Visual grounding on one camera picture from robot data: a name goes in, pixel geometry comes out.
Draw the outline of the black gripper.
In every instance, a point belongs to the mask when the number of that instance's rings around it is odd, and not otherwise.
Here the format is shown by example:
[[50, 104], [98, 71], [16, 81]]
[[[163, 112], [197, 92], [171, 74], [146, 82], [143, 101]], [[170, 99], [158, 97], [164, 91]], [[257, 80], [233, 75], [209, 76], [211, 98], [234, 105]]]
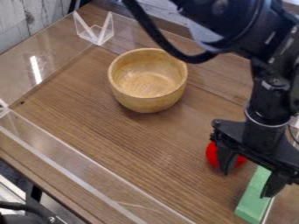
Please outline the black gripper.
[[217, 119], [210, 140], [218, 146], [219, 169], [225, 175], [245, 157], [273, 173], [266, 181], [261, 197], [273, 198], [286, 185], [299, 185], [299, 150], [286, 136], [286, 124], [258, 125], [246, 120], [237, 122]]

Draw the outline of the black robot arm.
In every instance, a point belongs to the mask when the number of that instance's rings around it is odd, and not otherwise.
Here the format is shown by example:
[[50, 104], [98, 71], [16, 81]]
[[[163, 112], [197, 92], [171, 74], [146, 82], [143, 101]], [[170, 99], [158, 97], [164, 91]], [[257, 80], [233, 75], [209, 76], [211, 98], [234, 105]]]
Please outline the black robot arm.
[[171, 0], [190, 19], [195, 41], [211, 53], [250, 60], [254, 87], [246, 120], [213, 121], [219, 168], [243, 156], [271, 171], [261, 195], [299, 185], [299, 150], [286, 128], [299, 115], [299, 16], [282, 0]]

